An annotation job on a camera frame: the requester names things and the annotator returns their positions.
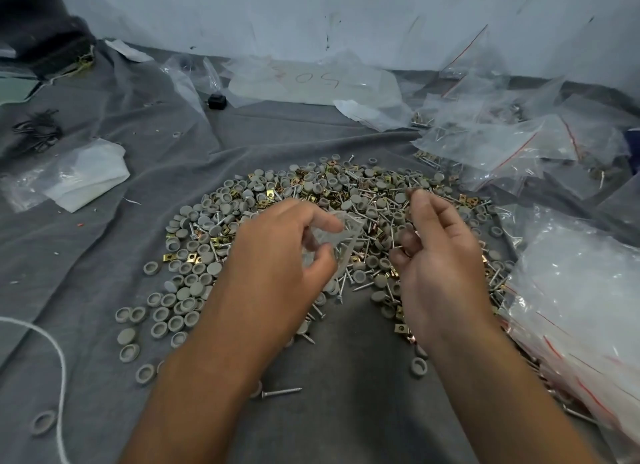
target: hand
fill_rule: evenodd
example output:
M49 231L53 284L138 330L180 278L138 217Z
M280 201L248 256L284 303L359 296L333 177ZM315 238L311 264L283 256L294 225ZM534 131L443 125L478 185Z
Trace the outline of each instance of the hand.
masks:
M236 365L260 378L337 270L331 245L318 246L310 226L343 229L338 218L299 199L277 202L244 221L188 342L208 339L201 344L208 351L232 345ZM307 268L303 246L316 252Z
M482 250L451 203L425 190L410 190L417 234L400 235L403 249L389 258L400 274L406 322L427 351L441 339L492 324Z

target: white thread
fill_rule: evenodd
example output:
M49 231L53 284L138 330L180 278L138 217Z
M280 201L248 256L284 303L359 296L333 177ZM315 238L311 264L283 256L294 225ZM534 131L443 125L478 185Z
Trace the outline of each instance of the white thread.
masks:
M0 323L10 323L17 324L18 326L23 326L30 330L34 330L37 333L42 334L45 338L51 342L56 351L58 352L58 357L60 358L60 369L62 370L62 382L60 383L60 401L58 402L58 419L56 421L56 444L58 446L58 455L60 456L60 462L62 464L71 464L69 459L67 458L67 453L65 452L65 444L62 441L62 409L65 405L65 392L67 391L67 363L65 361L65 354L62 352L62 348L58 344L58 342L53 339L47 331L38 326L34 326L31 323L27 323L26 321L21 321L20 319L14 319L13 317L2 317L0 316Z

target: forearm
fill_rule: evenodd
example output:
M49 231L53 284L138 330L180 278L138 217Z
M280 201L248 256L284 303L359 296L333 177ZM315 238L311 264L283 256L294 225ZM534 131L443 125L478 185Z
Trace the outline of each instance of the forearm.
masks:
M224 462L237 416L255 386L252 371L234 365L232 354L188 340L170 355L120 464Z
M597 462L497 324L454 332L429 356L480 462Z

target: person's left hand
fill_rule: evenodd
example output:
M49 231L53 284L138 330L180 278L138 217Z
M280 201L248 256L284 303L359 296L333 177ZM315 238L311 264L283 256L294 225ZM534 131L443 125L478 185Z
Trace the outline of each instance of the person's left hand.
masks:
M238 363L260 377L300 327L311 304L337 270L331 245L318 246L309 227L338 233L342 221L315 204L280 201L244 221L190 342L221 349L233 345ZM316 252L302 266L302 247Z

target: person's right hand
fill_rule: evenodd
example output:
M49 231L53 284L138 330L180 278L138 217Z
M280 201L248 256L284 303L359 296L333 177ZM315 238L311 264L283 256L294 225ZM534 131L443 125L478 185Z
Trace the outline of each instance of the person's right hand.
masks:
M443 198L422 189L408 197L417 234L404 230L403 248L389 258L400 274L406 323L430 351L443 338L494 322L476 237Z

